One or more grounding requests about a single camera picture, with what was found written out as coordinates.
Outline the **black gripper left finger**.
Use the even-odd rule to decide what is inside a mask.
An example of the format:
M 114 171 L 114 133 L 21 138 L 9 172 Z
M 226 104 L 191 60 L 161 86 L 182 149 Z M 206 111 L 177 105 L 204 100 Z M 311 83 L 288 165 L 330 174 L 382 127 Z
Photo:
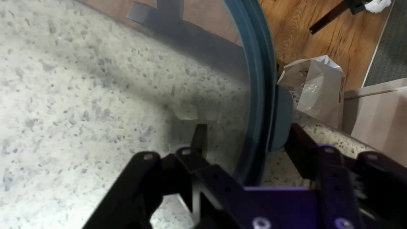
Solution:
M 181 198 L 198 229 L 250 229 L 250 196 L 204 158 L 206 138 L 208 129 L 200 125 L 189 147 L 167 157 L 135 154 L 84 229 L 153 229 L 152 218 L 168 195 Z

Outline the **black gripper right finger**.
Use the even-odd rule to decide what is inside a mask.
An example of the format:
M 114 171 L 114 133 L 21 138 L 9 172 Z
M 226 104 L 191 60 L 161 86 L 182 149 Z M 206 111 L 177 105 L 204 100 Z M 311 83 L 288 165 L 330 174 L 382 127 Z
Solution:
M 290 128 L 285 151 L 315 185 L 321 229 L 407 229 L 407 170 L 377 152 L 357 158 Z

